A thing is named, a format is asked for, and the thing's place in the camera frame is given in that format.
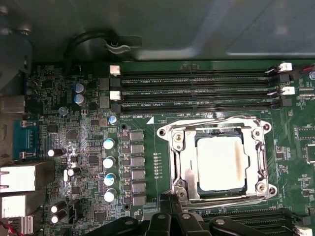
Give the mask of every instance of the black plastic component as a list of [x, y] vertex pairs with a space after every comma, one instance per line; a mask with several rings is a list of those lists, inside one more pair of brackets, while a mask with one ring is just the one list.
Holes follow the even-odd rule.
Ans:
[[284, 98], [281, 97], [281, 106], [282, 107], [290, 107], [292, 106], [292, 99], [291, 98]]
[[72, 236], [72, 231], [70, 228], [62, 228], [57, 236]]
[[73, 200], [68, 203], [69, 224], [75, 224], [83, 218], [83, 206], [80, 199]]
[[112, 76], [110, 78], [110, 87], [111, 89], [121, 87], [121, 79], [119, 76]]
[[111, 110], [112, 110], [112, 113], [120, 114], [122, 112], [122, 107], [119, 104], [112, 104]]
[[309, 215], [310, 215], [310, 216], [315, 215], [315, 208], [314, 208], [314, 207], [310, 206], [310, 207], [308, 208], [308, 211], [309, 211]]
[[290, 75], [288, 73], [279, 74], [280, 83], [290, 82]]

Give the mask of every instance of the cpu socket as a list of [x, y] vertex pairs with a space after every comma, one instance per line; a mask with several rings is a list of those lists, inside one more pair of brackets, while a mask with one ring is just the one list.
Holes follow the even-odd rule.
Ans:
[[264, 135], [271, 124], [256, 117], [187, 119], [157, 135], [169, 142], [170, 190], [182, 207], [252, 205], [277, 194], [268, 182]]

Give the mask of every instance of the black capacitor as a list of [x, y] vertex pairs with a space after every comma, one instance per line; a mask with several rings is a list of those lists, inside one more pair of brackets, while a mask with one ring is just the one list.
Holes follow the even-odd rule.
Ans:
[[62, 209], [51, 217], [51, 223], [56, 224], [67, 216], [67, 211]]
[[50, 208], [50, 211], [55, 214], [58, 211], [64, 209], [67, 206], [67, 202], [65, 200], [61, 200], [57, 202], [56, 204], [52, 205]]
[[74, 176], [74, 175], [77, 175], [81, 173], [81, 168], [80, 167], [74, 167], [74, 168], [71, 168], [68, 170], [68, 175], [71, 177], [71, 176]]
[[48, 156], [50, 157], [62, 156], [64, 154], [66, 154], [66, 150], [63, 148], [55, 148], [48, 151]]

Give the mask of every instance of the black connector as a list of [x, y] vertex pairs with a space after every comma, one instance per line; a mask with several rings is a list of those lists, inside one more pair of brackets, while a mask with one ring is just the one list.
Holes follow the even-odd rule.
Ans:
[[83, 205], [80, 199], [72, 200], [68, 203], [69, 224], [75, 224], [83, 218]]

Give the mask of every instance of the white connector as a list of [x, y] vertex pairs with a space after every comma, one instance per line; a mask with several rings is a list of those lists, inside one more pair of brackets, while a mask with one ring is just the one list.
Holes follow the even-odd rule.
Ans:
[[283, 87], [281, 89], [281, 95], [294, 95], [295, 94], [295, 87]]
[[110, 65], [109, 72], [111, 75], [118, 76], [120, 75], [120, 66], [119, 65]]
[[280, 72], [288, 72], [292, 70], [292, 63], [283, 62], [278, 66], [278, 73]]
[[120, 91], [110, 91], [109, 92], [109, 98], [112, 101], [119, 101], [119, 100], [121, 100], [121, 93], [120, 93]]
[[295, 226], [295, 231], [299, 236], [313, 236], [313, 231], [307, 227]]

